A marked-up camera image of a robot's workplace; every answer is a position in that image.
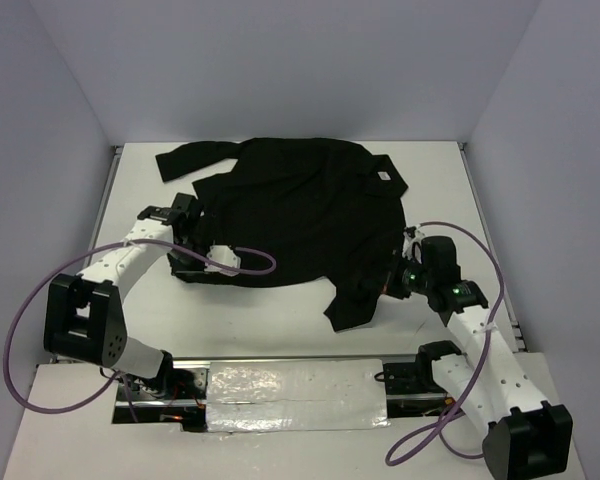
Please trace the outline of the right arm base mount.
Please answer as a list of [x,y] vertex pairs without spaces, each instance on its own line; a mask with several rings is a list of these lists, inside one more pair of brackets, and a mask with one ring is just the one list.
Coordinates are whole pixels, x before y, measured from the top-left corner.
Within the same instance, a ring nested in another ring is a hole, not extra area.
[[388,397],[444,396],[446,391],[433,380],[429,361],[384,363],[374,374],[374,380],[384,385]]

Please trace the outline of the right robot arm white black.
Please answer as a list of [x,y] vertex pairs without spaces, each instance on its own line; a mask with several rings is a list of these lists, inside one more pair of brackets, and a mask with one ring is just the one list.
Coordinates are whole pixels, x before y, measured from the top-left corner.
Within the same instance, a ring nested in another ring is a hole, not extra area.
[[384,294],[426,298],[451,339],[419,347],[414,361],[390,363],[377,374],[389,394],[446,393],[452,404],[433,429],[464,416],[480,433],[483,459],[495,479],[538,479],[562,473],[573,419],[524,371],[498,329],[480,287],[463,279],[456,246],[446,236],[412,238],[395,256]]

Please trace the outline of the black long sleeve shirt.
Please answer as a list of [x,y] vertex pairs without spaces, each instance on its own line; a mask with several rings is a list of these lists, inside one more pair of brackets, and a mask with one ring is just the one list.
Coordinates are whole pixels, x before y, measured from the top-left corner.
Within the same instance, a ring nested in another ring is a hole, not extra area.
[[264,276],[204,274],[180,254],[172,273],[188,283],[270,288],[327,278],[336,294],[324,314],[334,331],[369,323],[392,256],[406,227],[401,199],[408,185],[388,155],[342,140],[254,138],[241,143],[201,141],[157,155],[170,182],[223,160],[227,173],[194,182],[202,204],[185,234],[187,247],[249,248],[245,269]]

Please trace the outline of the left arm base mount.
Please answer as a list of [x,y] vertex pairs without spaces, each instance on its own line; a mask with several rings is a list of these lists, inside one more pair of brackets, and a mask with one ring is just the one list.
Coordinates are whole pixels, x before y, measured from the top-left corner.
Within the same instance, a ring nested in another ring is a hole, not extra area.
[[183,431],[207,430],[208,367],[174,365],[161,386],[126,375],[117,380],[112,423],[174,424]]

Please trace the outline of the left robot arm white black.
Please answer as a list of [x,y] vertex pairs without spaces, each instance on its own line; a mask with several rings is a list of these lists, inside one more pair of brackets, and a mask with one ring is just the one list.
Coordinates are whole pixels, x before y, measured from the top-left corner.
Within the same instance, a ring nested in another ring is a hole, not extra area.
[[169,207],[149,206],[119,248],[74,276],[55,276],[48,288],[44,349],[139,377],[151,397],[168,396],[176,385],[170,360],[128,335],[123,301],[160,257],[186,244],[202,210],[201,201],[187,194],[178,194]]

